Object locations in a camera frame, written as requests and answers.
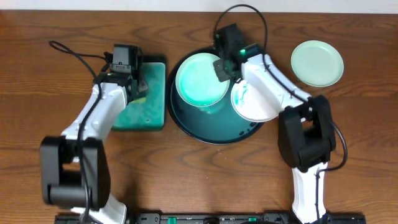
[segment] wire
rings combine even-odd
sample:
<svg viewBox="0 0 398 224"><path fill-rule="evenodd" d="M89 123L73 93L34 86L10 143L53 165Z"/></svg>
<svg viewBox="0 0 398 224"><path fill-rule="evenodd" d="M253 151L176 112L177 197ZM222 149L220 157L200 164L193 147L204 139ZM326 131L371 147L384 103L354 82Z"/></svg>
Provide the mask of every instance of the wire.
<svg viewBox="0 0 398 224"><path fill-rule="evenodd" d="M67 53L67 54L72 54L73 56L75 56L79 61L82 62L82 64L90 71L90 73L92 74L93 78L94 78L94 84L97 84L98 86L98 96L97 99L95 100L95 102L93 103L93 106L91 106L91 108L88 110L87 114L85 115L85 117L82 119L80 125L79 125L79 130L78 130L78 134L77 134L77 140L76 140L76 149L78 152L78 157L79 157L79 163L80 163L80 170L81 170L81 176L83 177L83 186L85 188L86 191L86 207L85 207L85 211L83 212L83 214L80 217L80 223L84 223L86 222L86 219L88 218L89 215L89 211L90 211L90 206L91 206L91 189L88 186L87 183L87 176L86 176L86 170L85 170L85 166L83 163L84 160L84 155L83 155L83 149L82 149L82 145L81 145L81 139L82 139L82 135L83 135L83 131L85 129L86 126L86 122L87 119L89 118L90 114L93 112L93 110L95 109L96 105L100 102L100 100L102 99L102 88L101 85L97 79L97 76L94 72L94 70L87 64L86 61L84 61L81 57L96 57L96 58L101 58L104 59L104 57L101 56L97 56L97 55L87 55L87 54L78 54L72 50L70 50L67 46L56 42L54 40L51 40L49 42L49 45L51 47L53 47L56 50L59 50L63 53Z"/></svg>
<svg viewBox="0 0 398 224"><path fill-rule="evenodd" d="M262 53L262 62L263 62L263 64L264 64L264 67L265 67L266 72L268 72L268 73L274 78L274 80L277 81L277 82L278 82L278 83L279 83L291 96L296 97L298 100L302 101L303 103L308 102L308 100L306 100L306 99L304 99L304 98L298 96L297 94L295 94L294 90L289 89L284 83L282 83L282 82L274 75L274 73L269 69L270 65L267 65L267 64L266 64L267 41L268 41L268 26L267 26L267 21L266 21L266 19L264 18L264 16L262 15L262 13L261 13L260 11L258 11L255 7L252 7L252 6L247 5L247 4L238 4L238 5L232 6L232 7L230 7L229 9L225 10L225 12L223 12L223 13L220 15L220 17L218 18L218 20L217 20L217 22L216 22L216 24L215 24L214 31L213 31L213 36L214 36L214 38L216 38L217 25L218 25L218 23L220 23L220 20L223 18L223 16L224 16L228 11L230 11L231 9L234 9L234 8L236 8L236 7L248 7L248 8L250 8L250 9L254 10L254 11L261 17L261 20L262 20L262 22L263 22L263 24L264 24L264 27L265 27L265 30L266 30L266 34L265 34L265 37L264 37L264 51L263 51L263 53ZM342 162L341 162L340 165L338 165L338 166L336 166L336 167L321 169L321 170L318 170L318 171L317 171L317 174L316 174L316 179L317 179L316 194L317 194L317 195L315 196L315 207L316 207L316 210L317 210L317 223L318 223L318 224L320 223L320 218L319 218L319 207L318 207L318 192L319 192L319 185L318 185L318 182L319 182L319 178L320 178L319 173L320 173L320 172L334 171L334 170L338 170L338 169L342 168L342 167L346 164L347 158L348 158L347 144L346 144L346 140L345 140L345 138L344 138L344 136L343 136L343 133L340 131L340 129L338 128L338 126L337 126L332 120L330 121L330 124L333 126L333 129L337 132L337 135L339 136L339 138L340 138L340 140L341 140L341 143L342 143L342 145L343 145L343 150L344 150L344 156L343 156L343 160L342 160Z"/></svg>

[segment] black cable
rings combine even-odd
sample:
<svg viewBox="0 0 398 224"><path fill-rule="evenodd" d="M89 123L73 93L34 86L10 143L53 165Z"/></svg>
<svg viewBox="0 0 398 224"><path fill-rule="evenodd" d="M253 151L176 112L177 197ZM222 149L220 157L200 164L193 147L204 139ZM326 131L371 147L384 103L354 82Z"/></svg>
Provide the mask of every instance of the black cable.
<svg viewBox="0 0 398 224"><path fill-rule="evenodd" d="M77 140L76 140L76 149L78 152L78 157L79 157L79 163L80 163L80 170L81 170L81 176L83 177L83 186L85 188L86 191L86 207L85 207L85 211L83 212L82 216L80 217L80 222L84 223L86 222L86 219L88 218L89 215L89 211L90 211L90 203L91 203L91 189L89 188L88 184L87 184L87 176L86 176L86 170L85 170L85 166L83 163L83 150L82 150L82 145L81 145L81 139L82 139L82 135L83 135L83 131L85 129L86 126L86 122L88 117L90 116L90 114L93 112L93 110L95 109L96 105L100 102L100 100L102 99L102 88L100 83L98 82L97 76L94 72L94 70L87 64L87 62L85 62L81 57L96 57L96 58L102 58L101 56L96 56L96 55L86 55L86 54L78 54L72 50L70 50L67 46L56 42L54 40L51 40L49 42L50 46L53 47L54 49L57 49L63 53L67 53L67 54L72 54L73 56L75 56L78 60L80 60L82 62L82 64L90 71L90 73L92 74L93 78L94 78L94 84L97 84L98 86L98 96L97 99L95 100L95 102L93 103L93 106L91 106L91 108L88 110L87 114L85 115L85 117L83 118L83 120L81 121L80 125L79 125L79 130L78 130L78 134L77 134Z"/></svg>
<svg viewBox="0 0 398 224"><path fill-rule="evenodd" d="M294 90L289 89L284 83L282 83L282 82L274 75L274 73L269 69L270 65L267 65L267 64L266 64L267 41L268 41L268 27L267 27L266 19L265 19L264 16L261 14L261 12L258 11L256 8L254 8L254 7L252 7L252 6L249 6L249 5L247 5L247 4L238 4L238 5L232 6L232 7L230 7L229 9L225 10L225 12L223 12L223 13L220 15L220 17L218 18L218 20L217 20L217 22L216 22L216 24L215 24L214 31L213 31L213 36L214 36L214 38L216 38L217 25L218 25L218 23L220 22L220 20L223 18L223 16L224 16L228 11L230 11L231 9L236 8L236 7L248 7L248 8L250 8L250 9L254 10L254 11L261 17L261 20L262 20L262 22L263 22L263 24L264 24L264 27L265 27L265 30L266 30L266 34L265 34L265 37L264 37L264 52L262 53L262 62L263 62L263 64L264 64L264 67L265 67L265 69L266 69L266 72L268 72L268 73L274 78L275 81L277 81L288 93L290 93L291 96L296 97L298 100L302 101L303 103L308 102L308 100L302 98L301 96L298 96L297 94L295 94ZM332 120L330 121L330 123L331 123L331 125L333 126L333 129L337 132L337 135L339 136L339 138L340 138L340 140L341 140L341 143L342 143L342 145L343 145L343 150L344 150L344 156L343 156L343 161L341 162L340 165L338 165L338 166L336 166L336 167L321 169L321 170L318 170L318 171L317 171L317 174L316 174L316 178L317 178L316 194L317 194L317 195L316 195L316 197L315 197L315 207L316 207L316 210L317 210L317 223L320 223L320 221L319 221L319 208L318 208L318 192L319 192L318 180L319 180L319 178L320 178L320 177L319 177L319 173L320 173L320 172L334 171L334 170L338 170L338 169L342 168L342 167L346 164L347 158L348 158L347 144L346 144L346 140L345 140L345 138L344 138L344 136L343 136L343 133L340 131L340 129L338 128L338 126L337 126Z"/></svg>

